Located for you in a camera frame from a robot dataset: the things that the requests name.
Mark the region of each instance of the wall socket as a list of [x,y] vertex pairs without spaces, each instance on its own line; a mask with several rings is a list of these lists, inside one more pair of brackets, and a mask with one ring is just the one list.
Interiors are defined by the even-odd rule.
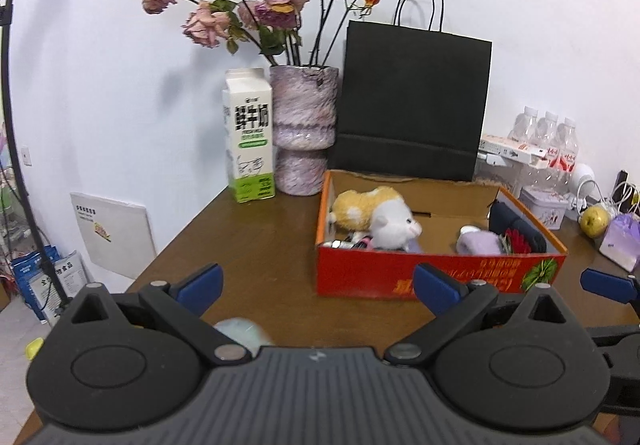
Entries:
[[31,167],[31,154],[29,148],[20,148],[20,154],[22,155],[22,163]]

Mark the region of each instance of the brown wooden table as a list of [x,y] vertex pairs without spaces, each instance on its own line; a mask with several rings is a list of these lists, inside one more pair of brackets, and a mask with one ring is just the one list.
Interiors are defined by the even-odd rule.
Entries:
[[[314,236],[319,196],[236,204],[229,191],[214,199],[169,244],[130,287],[154,279],[177,282],[207,263],[225,271],[222,298],[204,314],[215,323],[246,317],[280,346],[374,346],[389,344],[427,322],[431,314],[417,301],[322,298],[314,292]],[[593,248],[577,224],[558,232],[569,249],[555,282],[585,326],[637,323],[628,305],[584,292],[580,273],[588,266],[623,274]],[[31,414],[15,444],[40,428]]]

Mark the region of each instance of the black pole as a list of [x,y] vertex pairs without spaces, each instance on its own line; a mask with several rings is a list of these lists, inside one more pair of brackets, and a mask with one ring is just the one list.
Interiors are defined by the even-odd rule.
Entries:
[[36,250],[40,253],[40,266],[42,267],[44,274],[46,274],[53,284],[53,287],[56,289],[56,292],[62,301],[61,306],[64,307],[68,304],[69,300],[60,279],[56,275],[56,269],[45,251],[44,243],[40,236],[36,220],[33,216],[31,204],[29,203],[27,187],[24,184],[24,177],[22,176],[22,169],[20,168],[20,159],[18,158],[18,149],[15,143],[14,115],[11,109],[11,95],[9,91],[9,36],[11,31],[13,8],[14,0],[6,0],[6,5],[0,7],[0,26],[2,26],[2,39],[0,40],[0,82],[2,83],[2,110],[4,111],[6,140],[14,169],[15,186],[17,188],[18,196],[20,197],[20,203],[24,209],[24,216],[27,219],[29,228],[31,229],[31,235],[33,236]]

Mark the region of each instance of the black paper bag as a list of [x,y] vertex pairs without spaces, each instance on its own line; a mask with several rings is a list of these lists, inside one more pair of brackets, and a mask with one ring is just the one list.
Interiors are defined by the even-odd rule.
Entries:
[[330,167],[471,181],[491,48],[442,31],[351,21]]

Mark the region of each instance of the metal screw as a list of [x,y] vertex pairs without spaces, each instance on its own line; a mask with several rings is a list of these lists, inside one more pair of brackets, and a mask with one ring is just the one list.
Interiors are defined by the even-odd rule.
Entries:
[[389,355],[398,360],[417,359],[422,350],[415,344],[395,344],[389,349]]
[[246,349],[239,344],[223,344],[218,346],[213,354],[220,360],[235,361],[240,360],[246,355]]

